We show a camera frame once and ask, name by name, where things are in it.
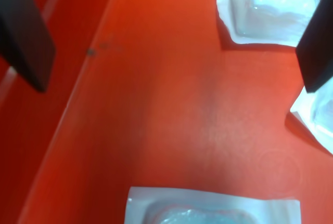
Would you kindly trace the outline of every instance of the red wall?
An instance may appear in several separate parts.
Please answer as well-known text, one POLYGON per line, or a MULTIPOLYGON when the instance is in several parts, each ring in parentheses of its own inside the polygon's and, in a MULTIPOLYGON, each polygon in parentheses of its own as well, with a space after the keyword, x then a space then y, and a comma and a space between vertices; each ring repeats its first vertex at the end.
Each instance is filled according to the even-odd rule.
POLYGON ((107 0, 36 0, 57 48, 47 93, 0 59, 0 223, 14 223, 66 108, 107 0))

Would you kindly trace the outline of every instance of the red surface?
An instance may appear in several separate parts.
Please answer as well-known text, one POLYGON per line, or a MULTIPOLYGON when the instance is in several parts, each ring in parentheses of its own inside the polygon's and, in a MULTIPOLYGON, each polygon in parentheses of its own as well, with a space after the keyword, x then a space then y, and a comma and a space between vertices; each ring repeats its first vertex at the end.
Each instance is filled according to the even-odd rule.
POLYGON ((15 223, 66 108, 107 0, 36 0, 57 56, 48 92, 20 76, 3 77, 0 61, 0 223, 15 223))
POLYGON ((295 197, 332 223, 332 156, 287 116, 293 48, 232 44, 215 0, 111 0, 93 47, 22 223, 123 223, 130 186, 295 197))

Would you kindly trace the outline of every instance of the white package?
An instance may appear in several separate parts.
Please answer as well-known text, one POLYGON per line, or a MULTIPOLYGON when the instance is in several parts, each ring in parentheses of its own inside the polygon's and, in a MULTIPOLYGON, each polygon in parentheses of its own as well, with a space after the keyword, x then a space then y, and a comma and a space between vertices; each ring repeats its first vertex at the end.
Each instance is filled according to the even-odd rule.
POLYGON ((290 112, 333 154, 333 78, 315 93, 303 88, 290 112))
POLYGON ((216 0, 216 4, 235 43, 296 47, 318 1, 216 0))
POLYGON ((301 224, 297 200, 256 200, 187 189, 132 187, 125 224, 301 224))

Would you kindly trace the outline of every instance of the dark stain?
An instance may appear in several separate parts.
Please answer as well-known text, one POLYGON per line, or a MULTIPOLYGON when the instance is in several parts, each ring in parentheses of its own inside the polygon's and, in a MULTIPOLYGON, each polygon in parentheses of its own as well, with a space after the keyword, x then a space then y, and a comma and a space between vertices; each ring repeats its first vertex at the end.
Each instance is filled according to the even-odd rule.
POLYGON ((94 57, 94 56, 96 56, 96 54, 97 54, 97 52, 96 52, 95 49, 89 48, 87 50, 87 55, 90 56, 90 57, 94 57))

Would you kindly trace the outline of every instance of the plastic-wrapped item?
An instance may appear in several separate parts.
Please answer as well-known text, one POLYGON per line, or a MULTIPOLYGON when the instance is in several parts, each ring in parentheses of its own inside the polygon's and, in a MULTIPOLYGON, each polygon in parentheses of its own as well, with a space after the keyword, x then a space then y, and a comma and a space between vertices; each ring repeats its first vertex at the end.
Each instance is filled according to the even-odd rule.
POLYGON ((290 112, 333 154, 333 78, 315 93, 303 88, 290 112))
POLYGON ((131 188, 125 224, 301 224, 296 200, 169 188, 131 188))
POLYGON ((256 38, 299 41, 318 0, 232 0, 236 31, 256 38))
POLYGON ((311 118, 318 131, 332 138, 333 141, 333 78, 317 92, 311 107, 311 118))

